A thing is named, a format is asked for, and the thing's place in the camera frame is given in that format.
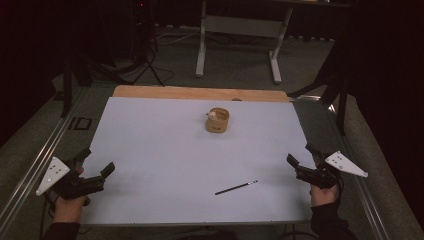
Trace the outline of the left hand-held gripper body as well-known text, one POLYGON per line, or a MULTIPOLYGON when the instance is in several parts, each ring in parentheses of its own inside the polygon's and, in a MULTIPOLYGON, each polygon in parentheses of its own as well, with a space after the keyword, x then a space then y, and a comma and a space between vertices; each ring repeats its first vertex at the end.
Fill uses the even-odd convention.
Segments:
POLYGON ((76 199, 104 190, 105 170, 95 177, 84 178, 77 172, 84 159, 75 157, 62 161, 53 157, 36 190, 36 195, 41 196, 48 190, 53 190, 65 200, 76 199))

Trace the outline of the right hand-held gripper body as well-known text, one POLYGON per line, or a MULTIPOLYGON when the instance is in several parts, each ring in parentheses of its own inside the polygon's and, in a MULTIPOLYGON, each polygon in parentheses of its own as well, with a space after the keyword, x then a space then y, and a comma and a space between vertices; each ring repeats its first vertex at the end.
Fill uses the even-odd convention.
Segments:
POLYGON ((296 178, 315 185, 321 189, 330 189, 341 182, 341 172, 368 177, 368 173, 358 167, 340 151, 333 154, 322 154, 313 152, 312 156, 317 163, 315 169, 301 166, 297 159, 294 159, 294 169, 296 178))

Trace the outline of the person's right hand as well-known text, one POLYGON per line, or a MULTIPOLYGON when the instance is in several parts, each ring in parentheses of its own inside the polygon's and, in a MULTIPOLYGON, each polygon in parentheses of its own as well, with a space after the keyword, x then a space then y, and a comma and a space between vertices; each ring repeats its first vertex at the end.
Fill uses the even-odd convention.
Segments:
POLYGON ((329 189, 321 189, 315 185, 311 186, 311 205, 313 207, 335 202, 339 197, 339 187, 334 185, 329 189))

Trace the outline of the person's left hand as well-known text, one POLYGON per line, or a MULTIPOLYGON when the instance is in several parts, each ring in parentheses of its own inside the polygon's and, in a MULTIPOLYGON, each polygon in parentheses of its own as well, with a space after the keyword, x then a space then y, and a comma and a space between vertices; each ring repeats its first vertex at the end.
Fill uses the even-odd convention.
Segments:
POLYGON ((66 200, 59 196, 55 202, 54 223, 79 223, 86 196, 66 200))

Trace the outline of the black pencil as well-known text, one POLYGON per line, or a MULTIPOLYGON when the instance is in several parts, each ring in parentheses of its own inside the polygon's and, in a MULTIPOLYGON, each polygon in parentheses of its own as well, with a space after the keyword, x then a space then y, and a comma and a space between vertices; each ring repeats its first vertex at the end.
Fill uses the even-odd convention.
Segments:
POLYGON ((215 192, 215 193, 214 193, 214 195, 215 195, 215 196, 217 196, 217 195, 221 195, 221 194, 224 194, 224 193, 227 193, 227 192, 230 192, 230 191, 233 191, 233 190, 239 189, 239 188, 243 188, 243 187, 246 187, 246 186, 249 186, 249 185, 255 184, 255 183, 257 183, 257 182, 258 182, 258 180, 254 180, 254 181, 250 181, 250 182, 247 182, 247 183, 243 183, 243 184, 241 184, 241 185, 237 185, 237 186, 234 186, 234 187, 231 187, 231 188, 227 188, 227 189, 224 189, 224 190, 221 190, 221 191, 215 192))

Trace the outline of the black metal stand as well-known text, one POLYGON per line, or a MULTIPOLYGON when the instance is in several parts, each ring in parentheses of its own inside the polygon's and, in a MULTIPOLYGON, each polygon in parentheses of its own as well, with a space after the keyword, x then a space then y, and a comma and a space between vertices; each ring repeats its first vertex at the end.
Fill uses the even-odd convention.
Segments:
POLYGON ((348 72, 342 73, 335 67, 322 66, 313 83, 300 88, 294 92, 288 93, 290 98, 299 98, 314 89, 326 86, 319 102, 322 105, 330 106, 338 99, 338 110, 336 117, 336 126, 342 135, 345 135, 344 120, 346 113, 348 87, 351 82, 351 75, 348 72))

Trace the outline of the pale lilac table mat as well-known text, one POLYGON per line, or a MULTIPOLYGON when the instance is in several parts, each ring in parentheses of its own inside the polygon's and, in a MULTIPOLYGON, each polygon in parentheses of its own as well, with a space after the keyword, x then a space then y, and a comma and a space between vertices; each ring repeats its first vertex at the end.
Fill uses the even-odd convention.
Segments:
POLYGON ((93 176, 113 162, 94 194, 90 225, 227 224, 307 221, 309 186, 296 179, 288 154, 313 160, 290 103, 222 101, 227 130, 210 133, 206 100, 112 97, 85 160, 93 176), (243 183, 257 183, 221 195, 243 183))

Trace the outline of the round wooden pen holder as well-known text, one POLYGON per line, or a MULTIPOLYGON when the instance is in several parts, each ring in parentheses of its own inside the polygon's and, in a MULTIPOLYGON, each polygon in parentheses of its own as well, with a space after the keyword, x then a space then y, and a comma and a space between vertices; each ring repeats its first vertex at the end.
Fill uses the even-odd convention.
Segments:
POLYGON ((205 123, 206 130, 211 133, 224 133, 227 130, 230 118, 229 111, 224 108, 212 108, 209 112, 211 111, 217 114, 217 119, 211 120, 207 116, 205 123))

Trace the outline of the wooden table board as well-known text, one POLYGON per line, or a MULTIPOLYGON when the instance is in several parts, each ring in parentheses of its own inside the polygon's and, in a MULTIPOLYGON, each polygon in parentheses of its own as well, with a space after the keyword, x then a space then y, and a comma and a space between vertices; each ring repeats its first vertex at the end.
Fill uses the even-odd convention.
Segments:
POLYGON ((216 89, 159 86, 117 86, 113 97, 254 101, 288 103, 285 92, 270 90, 216 89))

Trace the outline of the black tripod stand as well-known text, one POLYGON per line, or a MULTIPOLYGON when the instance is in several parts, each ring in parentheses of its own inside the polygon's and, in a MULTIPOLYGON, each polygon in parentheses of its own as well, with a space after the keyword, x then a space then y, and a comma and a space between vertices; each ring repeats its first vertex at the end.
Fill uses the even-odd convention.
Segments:
POLYGON ((73 105, 73 80, 89 86, 93 72, 120 85, 133 85, 125 73, 153 68, 158 43, 151 0, 77 0, 68 15, 63 42, 61 115, 73 105))

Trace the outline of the aluminium rail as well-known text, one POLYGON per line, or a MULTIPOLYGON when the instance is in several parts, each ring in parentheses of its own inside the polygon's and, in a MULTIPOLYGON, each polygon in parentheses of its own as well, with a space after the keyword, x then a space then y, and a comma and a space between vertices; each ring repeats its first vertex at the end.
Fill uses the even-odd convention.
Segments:
POLYGON ((61 103, 48 102, 0 148, 0 239, 7 234, 87 91, 86 87, 76 90, 64 117, 61 103))
MULTIPOLYGON (((322 105, 317 96, 300 96, 290 98, 290 101, 299 115, 308 143, 324 153, 340 150, 357 163, 346 136, 337 127, 337 111, 332 105, 322 105)), ((360 226, 357 236, 361 240, 391 240, 366 180, 348 174, 345 174, 343 179, 343 212, 358 216, 356 219, 349 219, 352 227, 360 226)))

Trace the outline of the white metal desk frame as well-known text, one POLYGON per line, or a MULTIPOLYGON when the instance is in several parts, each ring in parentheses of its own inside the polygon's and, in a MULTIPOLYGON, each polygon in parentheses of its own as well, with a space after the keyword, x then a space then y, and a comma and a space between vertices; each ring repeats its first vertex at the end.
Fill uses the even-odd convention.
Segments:
POLYGON ((200 17, 200 45, 197 56, 195 76, 204 75, 206 56, 206 33, 225 33, 257 37, 268 37, 276 40, 276 46, 268 52, 271 72, 275 84, 282 83, 282 76, 278 63, 278 55, 283 43, 293 9, 288 8, 282 21, 256 20, 235 18, 228 16, 215 16, 207 14, 207 1, 201 1, 200 17))

